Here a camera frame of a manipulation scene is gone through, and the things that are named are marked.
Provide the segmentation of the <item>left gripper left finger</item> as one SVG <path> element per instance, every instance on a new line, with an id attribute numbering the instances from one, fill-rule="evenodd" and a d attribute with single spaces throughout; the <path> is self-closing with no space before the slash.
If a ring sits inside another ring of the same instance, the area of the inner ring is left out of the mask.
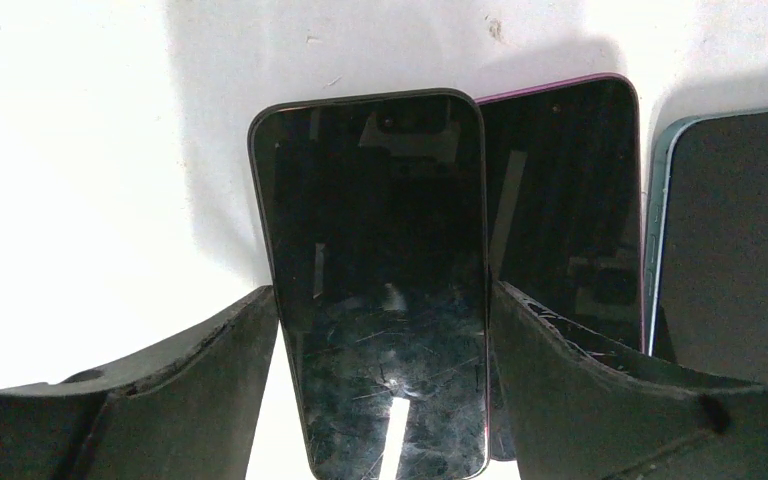
<path id="1" fill-rule="evenodd" d="M 278 331 L 263 286 L 57 384 L 0 389 L 0 479 L 242 479 Z"/>

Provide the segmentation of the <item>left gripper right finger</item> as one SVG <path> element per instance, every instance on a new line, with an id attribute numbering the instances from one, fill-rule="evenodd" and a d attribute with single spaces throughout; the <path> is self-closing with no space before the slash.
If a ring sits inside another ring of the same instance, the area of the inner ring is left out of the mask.
<path id="1" fill-rule="evenodd" d="M 490 336 L 524 479 L 768 479 L 768 385 L 642 354 L 514 286 Z"/>

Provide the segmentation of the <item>small teal phone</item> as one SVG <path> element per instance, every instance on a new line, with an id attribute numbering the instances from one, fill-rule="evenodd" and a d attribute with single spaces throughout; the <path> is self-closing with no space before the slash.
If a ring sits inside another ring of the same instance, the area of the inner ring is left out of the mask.
<path id="1" fill-rule="evenodd" d="M 768 384 L 768 107 L 685 117 L 652 149 L 645 352 Z"/>

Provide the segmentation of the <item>black phone pink case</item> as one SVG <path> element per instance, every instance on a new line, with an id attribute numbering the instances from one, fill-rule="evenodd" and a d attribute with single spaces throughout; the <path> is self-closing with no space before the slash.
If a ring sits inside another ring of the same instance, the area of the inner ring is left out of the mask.
<path id="1" fill-rule="evenodd" d="M 641 333 L 639 108 L 593 74 L 479 100 L 491 270 L 632 349 Z"/>

